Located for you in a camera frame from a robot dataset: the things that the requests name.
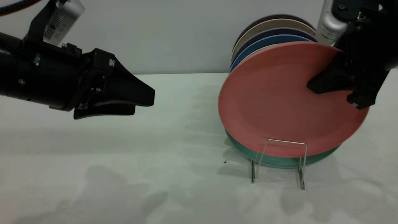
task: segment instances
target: red plate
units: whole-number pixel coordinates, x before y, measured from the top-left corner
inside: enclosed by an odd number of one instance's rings
[[[368,108],[346,101],[351,91],[317,95],[307,82],[332,61],[339,50],[312,42],[290,42],[266,48],[239,64],[219,96],[225,129],[242,145],[262,152],[267,139],[304,142],[308,156],[330,150],[362,124]],[[295,144],[269,143],[266,154],[300,157]]]

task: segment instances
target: table surface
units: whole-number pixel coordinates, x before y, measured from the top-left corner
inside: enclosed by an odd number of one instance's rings
[[[361,128],[306,167],[306,191],[295,170],[250,183],[217,112],[226,73],[139,75],[155,105],[127,117],[1,97],[0,223],[396,223],[397,73]]]

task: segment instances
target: teal plate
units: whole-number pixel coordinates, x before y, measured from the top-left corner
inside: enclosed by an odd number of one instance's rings
[[[235,146],[237,150],[239,150],[243,155],[245,155],[247,158],[251,160],[255,160],[257,152],[254,150],[251,150],[238,141],[236,141],[226,130],[226,135],[228,136],[229,140],[232,142],[232,145]],[[330,154],[332,154],[334,151],[336,151],[340,146],[337,146],[329,151],[317,154],[317,155],[312,155],[312,156],[307,156],[307,160],[305,165],[313,164],[316,163],[326,157],[328,157]],[[270,156],[270,155],[264,155],[263,161],[261,162],[262,165],[268,166],[268,167],[275,167],[275,168],[283,168],[283,169],[291,169],[291,168],[297,168],[299,167],[300,163],[300,158],[285,158],[285,157],[276,157],[276,156]]]

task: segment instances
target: plate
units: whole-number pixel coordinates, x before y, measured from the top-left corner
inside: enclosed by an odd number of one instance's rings
[[[315,36],[315,30],[312,29],[310,26],[296,21],[296,20],[291,20],[291,19],[273,19],[273,20],[268,20],[265,22],[262,22],[260,24],[255,25],[254,27],[250,28],[246,33],[244,33],[234,46],[232,50],[232,55],[235,55],[236,52],[240,49],[240,47],[248,41],[250,38],[252,38],[254,35],[257,35],[258,33],[267,31],[269,29],[275,29],[275,28],[293,28],[293,29],[299,29],[302,30],[306,33],[309,33],[312,36]]]
[[[315,42],[292,42],[253,54],[221,88],[219,115],[225,129],[257,152],[267,139],[307,143],[308,156],[341,145],[369,109],[358,110],[346,101],[352,91],[315,94],[307,88],[338,51]],[[295,144],[271,142],[268,147],[267,155],[303,156]]]
[[[245,155],[247,158],[251,160],[256,159],[256,151],[253,151],[238,141],[236,141],[227,131],[226,135],[228,136],[229,140],[231,141],[232,145],[240,151],[243,155]],[[321,154],[317,155],[312,155],[312,156],[307,156],[307,159],[305,161],[305,165],[313,164],[318,161],[321,161],[322,159],[328,157],[332,153],[334,153],[340,146],[337,146],[329,151],[323,152]],[[297,168],[300,165],[300,158],[283,158],[283,157],[275,157],[275,156],[269,156],[269,155],[264,155],[263,160],[261,161],[262,165],[268,166],[268,167],[275,167],[275,168],[283,168],[283,169],[293,169]]]
[[[255,43],[256,41],[259,41],[263,38],[270,37],[273,35],[279,35],[279,34],[291,34],[291,35],[296,35],[296,36],[301,36],[304,38],[309,39],[312,42],[317,42],[316,39],[311,36],[310,34],[303,32],[299,29],[292,29],[292,28],[275,28],[275,29],[269,29],[267,31],[261,32],[254,37],[250,38],[248,41],[246,41],[236,52],[235,55],[232,55],[232,60],[231,63],[236,59],[236,57],[247,47],[249,47],[251,44]]]
[[[297,16],[292,16],[292,15],[286,15],[286,14],[277,14],[277,15],[270,15],[270,16],[266,16],[263,18],[260,18],[254,22],[252,22],[250,25],[248,25],[243,31],[242,33],[239,34],[238,38],[236,39],[235,43],[234,43],[234,47],[236,45],[236,43],[238,42],[238,40],[243,36],[243,34],[245,34],[248,30],[250,30],[251,28],[253,28],[254,26],[256,26],[257,24],[260,24],[262,22],[268,21],[268,20],[273,20],[273,19],[291,19],[291,20],[296,20],[299,22],[302,22],[304,24],[306,24],[307,26],[311,27],[313,30],[315,30],[315,28],[307,21],[303,20],[302,18],[299,18]]]
[[[249,47],[245,48],[234,60],[232,63],[229,72],[234,70],[234,68],[249,54],[252,52],[262,48],[266,47],[268,45],[272,44],[277,44],[277,43],[286,43],[286,42],[293,42],[293,41],[311,41],[307,38],[297,36],[297,35],[290,35],[290,34],[280,34],[280,35],[274,35],[271,37],[266,37],[261,40],[258,40],[254,43],[252,43]]]

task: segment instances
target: screw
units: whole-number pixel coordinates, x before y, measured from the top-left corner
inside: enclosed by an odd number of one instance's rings
[[[363,29],[363,27],[361,26],[361,25],[359,25],[359,26],[357,26],[357,27],[355,27],[355,31],[360,31],[360,30],[362,30]]]
[[[19,79],[18,80],[18,84],[20,84],[21,86],[26,84],[26,81],[24,79]]]

